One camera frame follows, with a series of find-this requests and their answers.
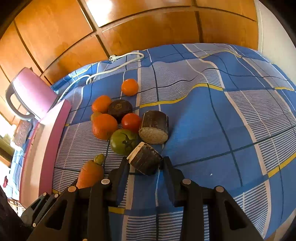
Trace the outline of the orange carrot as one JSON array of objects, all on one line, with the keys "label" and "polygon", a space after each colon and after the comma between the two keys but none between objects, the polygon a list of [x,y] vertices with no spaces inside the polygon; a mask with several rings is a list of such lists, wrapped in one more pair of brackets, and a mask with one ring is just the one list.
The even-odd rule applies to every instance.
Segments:
[{"label": "orange carrot", "polygon": [[104,154],[98,154],[93,160],[87,161],[81,168],[76,186],[78,189],[92,187],[104,178]]}]

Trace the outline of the green tomato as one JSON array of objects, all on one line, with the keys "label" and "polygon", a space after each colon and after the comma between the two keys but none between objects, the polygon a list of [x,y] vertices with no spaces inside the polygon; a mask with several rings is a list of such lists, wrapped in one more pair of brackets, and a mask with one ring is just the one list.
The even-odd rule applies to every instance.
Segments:
[{"label": "green tomato", "polygon": [[124,128],[116,130],[110,138],[112,150],[121,156],[128,156],[139,143],[138,134]]}]

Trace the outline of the large orange mandarin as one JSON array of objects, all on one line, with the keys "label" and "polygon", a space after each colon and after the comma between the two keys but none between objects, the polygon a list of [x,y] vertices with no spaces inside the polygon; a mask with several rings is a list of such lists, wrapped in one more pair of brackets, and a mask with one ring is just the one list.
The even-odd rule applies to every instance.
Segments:
[{"label": "large orange mandarin", "polygon": [[98,115],[92,122],[93,134],[100,140],[109,140],[117,129],[117,120],[107,113]]}]

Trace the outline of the small yellow-green fruit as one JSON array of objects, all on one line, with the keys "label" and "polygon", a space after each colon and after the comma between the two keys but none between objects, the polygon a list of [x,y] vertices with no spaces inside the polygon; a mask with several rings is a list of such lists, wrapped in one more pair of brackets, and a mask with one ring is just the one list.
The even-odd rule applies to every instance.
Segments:
[{"label": "small yellow-green fruit", "polygon": [[92,115],[91,115],[91,121],[94,121],[99,115],[101,115],[100,112],[94,112]]}]

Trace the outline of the red tomato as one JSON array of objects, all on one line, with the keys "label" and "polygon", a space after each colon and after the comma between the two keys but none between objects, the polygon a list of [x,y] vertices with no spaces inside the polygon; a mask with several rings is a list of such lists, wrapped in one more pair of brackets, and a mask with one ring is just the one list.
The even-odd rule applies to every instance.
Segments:
[{"label": "red tomato", "polygon": [[128,113],[121,120],[122,128],[134,133],[138,133],[141,123],[142,119],[135,113]]}]

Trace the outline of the orange mandarin with stem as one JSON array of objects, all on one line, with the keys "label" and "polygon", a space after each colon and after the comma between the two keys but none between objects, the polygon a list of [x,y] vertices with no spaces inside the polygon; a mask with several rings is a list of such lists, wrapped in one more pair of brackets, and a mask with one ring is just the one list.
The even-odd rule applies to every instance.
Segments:
[{"label": "orange mandarin with stem", "polygon": [[107,95],[101,95],[95,101],[93,102],[91,108],[92,111],[99,112],[99,113],[107,113],[108,112],[108,107],[111,105],[112,100],[110,97]]}]

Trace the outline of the dark purple passion fruit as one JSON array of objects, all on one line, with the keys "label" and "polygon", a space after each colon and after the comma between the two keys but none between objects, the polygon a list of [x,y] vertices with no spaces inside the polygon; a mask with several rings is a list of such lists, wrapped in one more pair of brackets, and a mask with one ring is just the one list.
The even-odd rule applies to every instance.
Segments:
[{"label": "dark purple passion fruit", "polygon": [[113,116],[118,123],[121,123],[126,114],[132,113],[132,104],[123,99],[115,100],[109,105],[107,113]]}]

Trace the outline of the small orange mandarin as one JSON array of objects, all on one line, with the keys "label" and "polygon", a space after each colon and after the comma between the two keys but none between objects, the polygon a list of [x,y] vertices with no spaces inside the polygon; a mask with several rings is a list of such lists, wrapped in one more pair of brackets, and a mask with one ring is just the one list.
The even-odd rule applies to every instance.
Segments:
[{"label": "small orange mandarin", "polygon": [[125,80],[121,85],[121,91],[126,96],[134,96],[138,92],[138,83],[136,80],[130,78]]}]

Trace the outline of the pink shallow tray box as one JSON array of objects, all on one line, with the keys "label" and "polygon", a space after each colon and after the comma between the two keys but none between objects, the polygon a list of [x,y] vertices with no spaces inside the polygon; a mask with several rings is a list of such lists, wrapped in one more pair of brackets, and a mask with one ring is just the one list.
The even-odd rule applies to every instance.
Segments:
[{"label": "pink shallow tray box", "polygon": [[20,204],[28,208],[43,193],[52,192],[53,172],[63,128],[71,103],[60,101],[38,122],[25,153]]}]

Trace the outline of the silver ornate tissue box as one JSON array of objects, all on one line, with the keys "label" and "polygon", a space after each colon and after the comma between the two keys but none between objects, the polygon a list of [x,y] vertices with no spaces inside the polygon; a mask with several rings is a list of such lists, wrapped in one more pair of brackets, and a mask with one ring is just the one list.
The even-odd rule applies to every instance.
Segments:
[{"label": "silver ornate tissue box", "polygon": [[21,148],[25,144],[31,128],[32,123],[30,121],[20,120],[14,132],[13,142],[15,145]]}]

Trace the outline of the blue plaid tablecloth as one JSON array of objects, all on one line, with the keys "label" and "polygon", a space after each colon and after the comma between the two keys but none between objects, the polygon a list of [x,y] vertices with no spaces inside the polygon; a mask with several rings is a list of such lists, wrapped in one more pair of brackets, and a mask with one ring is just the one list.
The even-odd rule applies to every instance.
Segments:
[{"label": "blue plaid tablecloth", "polygon": [[[138,92],[121,91],[127,79]],[[76,186],[82,166],[104,154],[104,178],[128,156],[93,134],[92,104],[123,99],[141,119],[169,117],[169,138],[152,145],[185,178],[222,186],[262,240],[295,211],[295,85],[256,51],[228,44],[174,44],[89,64],[50,88],[71,103],[56,156],[52,192]],[[111,240],[181,240],[183,208],[169,200],[163,171],[147,176],[129,165],[122,202],[109,208]],[[27,226],[1,208],[1,239],[28,240]]]}]

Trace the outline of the pink electric kettle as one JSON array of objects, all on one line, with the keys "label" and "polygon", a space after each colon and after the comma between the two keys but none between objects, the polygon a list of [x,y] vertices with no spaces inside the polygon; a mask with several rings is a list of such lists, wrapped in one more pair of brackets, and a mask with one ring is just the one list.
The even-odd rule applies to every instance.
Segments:
[{"label": "pink electric kettle", "polygon": [[[19,112],[11,102],[15,95],[27,114]],[[58,96],[33,70],[24,67],[6,89],[6,103],[21,120],[41,120],[57,103]]]}]

